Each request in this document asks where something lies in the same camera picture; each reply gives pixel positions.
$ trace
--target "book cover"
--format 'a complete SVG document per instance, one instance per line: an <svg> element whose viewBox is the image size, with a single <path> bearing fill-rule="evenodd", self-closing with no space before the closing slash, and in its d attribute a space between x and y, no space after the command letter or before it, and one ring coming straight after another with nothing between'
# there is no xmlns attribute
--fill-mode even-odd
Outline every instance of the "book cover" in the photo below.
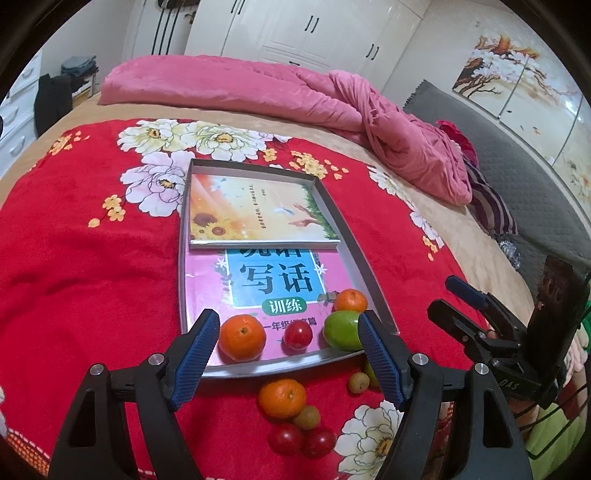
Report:
<svg viewBox="0 0 591 480"><path fill-rule="evenodd" d="M203 309L218 312L222 323L233 315L253 315L267 331L259 361L290 356L282 338L297 319L307 321L314 333L304 353L328 348L322 328L333 303L327 294L353 288L336 250L187 249L184 262L187 330ZM226 363L214 349L208 365Z"/></svg>
<svg viewBox="0 0 591 480"><path fill-rule="evenodd" d="M309 187L278 180L192 174L192 248L332 248L339 238Z"/></svg>

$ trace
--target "metal tray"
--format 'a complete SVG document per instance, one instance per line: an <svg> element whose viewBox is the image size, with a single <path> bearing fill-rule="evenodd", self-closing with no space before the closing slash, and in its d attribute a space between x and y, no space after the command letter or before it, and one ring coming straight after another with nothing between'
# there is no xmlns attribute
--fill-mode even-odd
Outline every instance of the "metal tray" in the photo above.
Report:
<svg viewBox="0 0 591 480"><path fill-rule="evenodd" d="M199 313L201 313L204 308L208 308L206 301L202 302L203 305L195 305L193 300L195 300L196 294L191 293L194 290L191 288L191 291L187 291L186 289L186 266L187 261L190 260L189 255L198 254L194 249L189 248L188 211L191 191L190 183L191 176L195 173L286 181L303 184L311 188L313 197L321 213L341 239L336 251L339 254L342 264L345 266L351 286L365 294L368 299L368 308L376 311L378 317L382 320L388 331L393 335L398 334L398 328L394 322L390 309L384 300L384 295L382 294L378 282L376 281L363 252L359 248L359 245L355 241L345 220L341 216L328 191L322 185L320 179L290 170L216 160L193 160L191 167L189 168L189 173L187 174L185 198L181 214L178 252L178 303L181 331L183 333L186 333L191 328ZM224 322L226 319L221 317L220 320ZM317 330L315 332L316 336L322 336L321 330L323 322L324 318L320 319L317 322L317 325L315 325L314 328ZM227 363L222 365L209 365L205 369L204 376L210 378L238 378L279 374L302 368L315 367L337 360L350 358L362 353L338 351L326 345L323 346L323 339L319 340L319 342L320 344L317 347L319 349L301 354L240 364Z"/></svg>

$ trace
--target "gray headboard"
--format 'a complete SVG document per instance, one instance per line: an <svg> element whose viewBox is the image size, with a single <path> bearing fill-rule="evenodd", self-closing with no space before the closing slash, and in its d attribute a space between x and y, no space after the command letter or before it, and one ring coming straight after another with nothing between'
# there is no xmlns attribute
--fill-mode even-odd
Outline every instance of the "gray headboard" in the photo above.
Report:
<svg viewBox="0 0 591 480"><path fill-rule="evenodd" d="M548 254L580 272L591 268L591 239L572 205L536 160L483 113L426 80L407 100L404 111L431 124L449 120L470 139L480 170L517 222L519 235L513 241L521 254L519 273L532 292Z"/></svg>

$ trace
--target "pink quilt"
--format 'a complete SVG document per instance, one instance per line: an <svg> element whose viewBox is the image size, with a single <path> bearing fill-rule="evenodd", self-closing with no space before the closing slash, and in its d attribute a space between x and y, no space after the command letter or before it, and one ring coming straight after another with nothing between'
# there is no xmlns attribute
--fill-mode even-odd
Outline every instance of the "pink quilt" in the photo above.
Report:
<svg viewBox="0 0 591 480"><path fill-rule="evenodd" d="M347 72L209 56L149 56L107 76L100 99L254 113L327 128L375 155L415 187L453 205L472 200L448 136Z"/></svg>

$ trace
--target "red cherry tomato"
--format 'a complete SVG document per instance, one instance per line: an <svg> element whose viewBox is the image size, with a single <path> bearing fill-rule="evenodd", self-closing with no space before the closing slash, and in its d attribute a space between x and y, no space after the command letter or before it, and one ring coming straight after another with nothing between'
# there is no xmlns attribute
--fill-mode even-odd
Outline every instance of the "red cherry tomato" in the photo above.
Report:
<svg viewBox="0 0 591 480"><path fill-rule="evenodd" d="M302 453L308 458L321 458L330 453L336 445L335 433L327 427L316 427L304 436Z"/></svg>
<svg viewBox="0 0 591 480"><path fill-rule="evenodd" d="M293 455L301 450L304 434L292 423L273 425L269 436L271 449L279 455Z"/></svg>
<svg viewBox="0 0 591 480"><path fill-rule="evenodd" d="M285 329L283 341L292 350L304 350L312 342L312 328L305 320L295 320Z"/></svg>

